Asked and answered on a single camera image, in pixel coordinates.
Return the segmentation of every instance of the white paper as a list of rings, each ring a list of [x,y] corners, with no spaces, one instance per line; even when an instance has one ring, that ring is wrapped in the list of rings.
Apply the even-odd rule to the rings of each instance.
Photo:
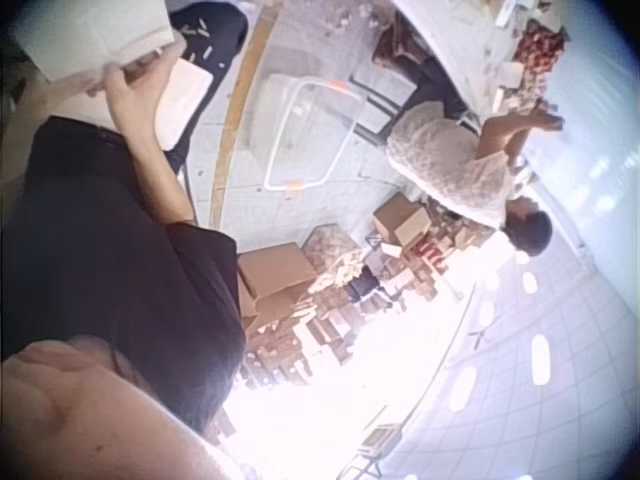
[[[174,41],[163,0],[32,2],[12,36],[49,81],[126,65]]]
[[[524,64],[504,62],[498,67],[498,85],[505,88],[519,88],[524,75]]]
[[[173,67],[156,115],[156,134],[163,150],[171,150],[176,145],[212,81],[211,73],[186,60],[179,59]],[[104,92],[94,98],[84,93],[76,95],[62,104],[53,115],[118,131],[109,113]]]

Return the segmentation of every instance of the table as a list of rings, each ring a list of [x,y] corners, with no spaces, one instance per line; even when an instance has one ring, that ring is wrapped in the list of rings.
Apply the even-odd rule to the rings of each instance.
[[[497,68],[515,54],[529,14],[516,9],[498,28],[483,0],[394,0],[481,121],[494,115]]]

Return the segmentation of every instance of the chair leg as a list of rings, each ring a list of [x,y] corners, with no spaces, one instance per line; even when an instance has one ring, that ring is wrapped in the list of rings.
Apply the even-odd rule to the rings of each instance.
[[[359,82],[358,80],[356,80],[353,75],[351,75],[349,77],[349,82],[353,83],[356,87],[360,87],[362,90],[364,90],[368,94],[373,95],[374,97],[378,97],[382,101],[386,102],[387,104],[389,104],[389,106],[391,106],[391,108],[394,108],[396,110],[396,112],[400,111],[400,109],[402,108],[400,105],[395,103],[390,98],[385,97],[381,93],[375,91],[373,88],[371,88],[371,87],[365,85],[364,83]]]
[[[353,133],[355,133],[361,139],[363,139],[367,143],[370,143],[374,147],[384,147],[387,144],[384,138],[382,138],[377,133],[372,132],[368,128],[363,127],[359,123],[356,125],[355,129],[353,130]]]

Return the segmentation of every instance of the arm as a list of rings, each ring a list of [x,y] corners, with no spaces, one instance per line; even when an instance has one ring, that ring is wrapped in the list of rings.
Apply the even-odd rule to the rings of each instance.
[[[157,139],[127,139],[127,145],[133,155],[138,181],[156,220],[163,225],[195,225],[193,207]]]
[[[140,186],[156,220],[163,225],[194,224],[195,218],[189,198],[171,170],[155,132],[158,104],[185,45],[178,36],[176,43],[145,65],[131,82],[127,82],[119,67],[111,65],[104,84],[111,116],[133,155]]]

